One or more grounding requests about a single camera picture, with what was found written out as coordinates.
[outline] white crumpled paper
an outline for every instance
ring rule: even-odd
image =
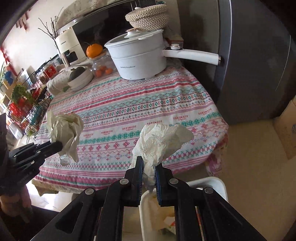
[[[60,141],[63,149],[59,152],[62,166],[70,164],[69,156],[78,162],[77,145],[83,130],[83,121],[75,113],[55,116],[50,110],[47,112],[47,129],[51,142]]]
[[[134,168],[137,156],[142,156],[144,161],[142,179],[146,188],[152,191],[156,181],[155,167],[193,138],[193,133],[182,125],[145,125],[133,149],[133,159],[129,168]]]

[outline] striped tablecloth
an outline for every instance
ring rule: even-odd
[[[227,123],[203,86],[183,67],[167,67],[150,80],[125,80],[118,73],[93,79],[77,92],[58,94],[49,110],[56,115],[75,112],[84,122],[77,147],[79,162],[72,160],[63,167],[55,154],[33,179],[36,186],[57,191],[100,189],[122,178],[140,131],[149,123],[178,123],[194,134],[193,140],[163,161],[173,173],[206,161],[208,172],[215,174],[227,143]],[[48,141],[46,117],[37,141]]]

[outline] rope basket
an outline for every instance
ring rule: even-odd
[[[126,15],[126,20],[140,31],[152,31],[164,28],[169,21],[165,4],[136,9]]]

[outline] person's hand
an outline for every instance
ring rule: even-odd
[[[15,194],[14,196],[2,195],[0,197],[0,202],[1,202],[2,211],[6,215],[9,215],[11,217],[15,217],[20,214],[21,212],[19,207],[20,203],[24,208],[31,207],[31,204],[32,204],[30,195],[26,186],[22,188],[20,193]]]

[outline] avocado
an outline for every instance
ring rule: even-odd
[[[70,74],[70,79],[68,82],[76,79],[79,75],[81,75],[83,72],[85,71],[85,68],[79,66],[77,67],[75,70],[72,71],[72,73]]]

